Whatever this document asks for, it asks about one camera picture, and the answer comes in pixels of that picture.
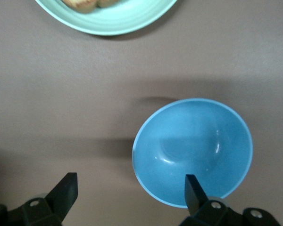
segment gray table surface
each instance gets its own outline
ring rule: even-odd
[[[253,161],[226,200],[283,225],[283,0],[178,0],[115,37],[69,28],[33,0],[0,1],[0,203],[15,208],[74,171],[65,226],[178,225],[188,211],[143,190],[131,149],[155,110],[189,97],[244,118]]]

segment plastic bowl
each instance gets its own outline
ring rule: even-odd
[[[150,116],[133,144],[133,169],[155,199],[186,208],[184,182],[194,174],[207,196],[225,198],[246,176],[252,140],[244,120],[209,99],[170,103]]]

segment bread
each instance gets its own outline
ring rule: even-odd
[[[96,7],[108,7],[118,0],[62,0],[68,7],[80,13],[90,13]]]

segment dishware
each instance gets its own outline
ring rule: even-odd
[[[51,16],[79,31],[96,35],[120,35],[141,29],[166,13],[177,0],[120,0],[107,8],[82,14],[62,0],[36,0]]]
[[[175,101],[151,115],[133,144],[133,169],[155,199],[186,208],[186,174],[194,174],[207,196],[225,198],[245,178],[252,139],[242,117],[215,100]]]

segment bowl rim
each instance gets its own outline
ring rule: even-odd
[[[251,137],[251,133],[250,133],[250,130],[249,130],[249,127],[247,126],[247,124],[245,123],[245,121],[243,120],[243,118],[232,108],[230,108],[229,106],[221,103],[221,102],[218,102],[216,100],[213,100],[213,99],[207,99],[207,98],[187,98],[187,99],[181,99],[181,100],[177,100],[177,101],[174,101],[174,102],[171,102],[161,108],[159,108],[158,110],[156,110],[144,123],[143,125],[141,126],[141,128],[139,129],[135,139],[134,139],[134,143],[133,143],[133,148],[132,148],[132,165],[133,165],[133,170],[134,170],[134,173],[135,173],[135,176],[138,180],[138,182],[140,183],[140,185],[143,187],[143,189],[149,194],[151,195],[153,198],[155,198],[156,200],[164,203],[164,204],[167,204],[169,206],[173,206],[173,207],[178,207],[178,208],[187,208],[186,205],[178,205],[178,204],[174,204],[174,203],[170,203],[170,202],[166,202],[165,200],[162,200],[160,198],[158,198],[156,195],[154,195],[146,186],[145,184],[143,183],[143,181],[140,179],[138,173],[136,172],[136,168],[134,167],[134,151],[136,150],[136,146],[137,146],[137,143],[138,143],[138,140],[139,140],[139,137],[141,136],[144,128],[147,126],[147,124],[155,117],[157,116],[160,112],[166,110],[167,108],[170,108],[174,105],[178,105],[178,104],[182,104],[182,103],[186,103],[186,102],[206,102],[206,103],[210,103],[210,104],[215,104],[215,105],[218,105],[218,106],[221,106],[222,108],[228,110],[229,112],[231,112],[239,121],[240,123],[242,124],[243,128],[245,129],[246,133],[247,133],[247,138],[248,138],[248,141],[249,141],[249,159],[248,159],[248,162],[247,162],[247,165],[245,166],[245,170],[244,170],[244,173],[242,174],[242,176],[240,177],[240,179],[236,182],[235,186],[233,186],[233,188],[228,191],[227,193],[225,193],[223,196],[221,196],[220,198],[225,198],[227,197],[229,194],[231,194],[234,190],[236,190],[236,188],[242,183],[242,181],[245,179],[249,169],[250,169],[250,165],[251,165],[251,161],[252,161],[252,157],[253,157],[253,142],[252,142],[252,137]]]

